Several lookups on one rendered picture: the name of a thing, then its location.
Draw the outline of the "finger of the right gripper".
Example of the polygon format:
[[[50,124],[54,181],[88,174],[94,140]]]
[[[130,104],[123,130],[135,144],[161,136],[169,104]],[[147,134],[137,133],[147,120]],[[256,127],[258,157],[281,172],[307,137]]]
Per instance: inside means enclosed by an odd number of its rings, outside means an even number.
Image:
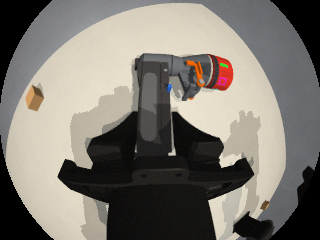
[[[311,183],[313,172],[315,172],[315,169],[312,169],[311,167],[309,167],[309,165],[303,171],[303,179],[304,181],[307,181],[308,185],[309,183]]]
[[[307,181],[304,181],[303,184],[299,185],[299,187],[297,187],[297,199],[299,199],[299,203],[301,201],[301,199],[303,199],[304,193],[305,191],[307,191],[308,188],[308,184]]]

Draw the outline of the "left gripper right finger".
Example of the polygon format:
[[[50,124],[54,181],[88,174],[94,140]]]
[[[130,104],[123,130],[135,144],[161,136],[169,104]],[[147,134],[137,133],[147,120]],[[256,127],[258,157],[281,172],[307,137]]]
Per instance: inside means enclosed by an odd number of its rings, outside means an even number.
[[[172,125],[176,156],[185,157],[189,169],[220,171],[219,157],[224,149],[220,137],[193,127],[179,112],[172,112]]]

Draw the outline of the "small tan cube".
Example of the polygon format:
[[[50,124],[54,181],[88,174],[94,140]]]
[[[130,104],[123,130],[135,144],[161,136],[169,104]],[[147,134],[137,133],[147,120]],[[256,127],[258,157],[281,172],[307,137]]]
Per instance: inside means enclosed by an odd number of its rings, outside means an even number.
[[[25,101],[27,101],[28,109],[32,109],[32,111],[39,111],[41,103],[43,103],[44,96],[41,93],[39,88],[36,88],[35,85],[32,85],[29,88],[28,95],[25,97]]]
[[[263,203],[263,205],[261,205],[261,208],[260,208],[260,209],[263,209],[263,211],[265,211],[265,209],[268,208],[269,203],[271,203],[271,201],[265,200],[264,203]]]

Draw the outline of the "grey hose nozzle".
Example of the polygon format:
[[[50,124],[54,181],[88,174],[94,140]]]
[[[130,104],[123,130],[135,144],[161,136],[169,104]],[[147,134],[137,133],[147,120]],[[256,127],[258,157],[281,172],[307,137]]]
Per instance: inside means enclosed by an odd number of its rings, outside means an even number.
[[[201,87],[225,91],[233,80],[232,64],[209,53],[185,57],[143,53],[135,59],[135,71],[140,88],[135,157],[168,156],[175,149],[169,77],[179,76],[181,101],[192,100]]]

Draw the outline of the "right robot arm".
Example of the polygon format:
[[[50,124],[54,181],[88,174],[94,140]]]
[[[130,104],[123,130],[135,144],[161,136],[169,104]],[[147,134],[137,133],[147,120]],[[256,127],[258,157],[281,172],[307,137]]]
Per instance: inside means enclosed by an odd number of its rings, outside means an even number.
[[[273,229],[275,229],[275,227],[273,227],[272,220],[259,221],[249,216],[248,212],[247,215],[241,217],[241,219],[233,225],[232,233],[236,232],[237,235],[241,237],[247,237],[247,240],[269,240],[273,236]]]

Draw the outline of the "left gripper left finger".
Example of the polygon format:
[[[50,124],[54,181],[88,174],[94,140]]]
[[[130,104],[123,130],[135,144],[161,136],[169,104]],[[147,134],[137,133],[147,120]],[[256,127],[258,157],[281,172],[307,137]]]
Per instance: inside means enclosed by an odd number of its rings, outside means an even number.
[[[137,111],[117,127],[92,137],[87,148],[92,173],[132,171],[137,139]]]

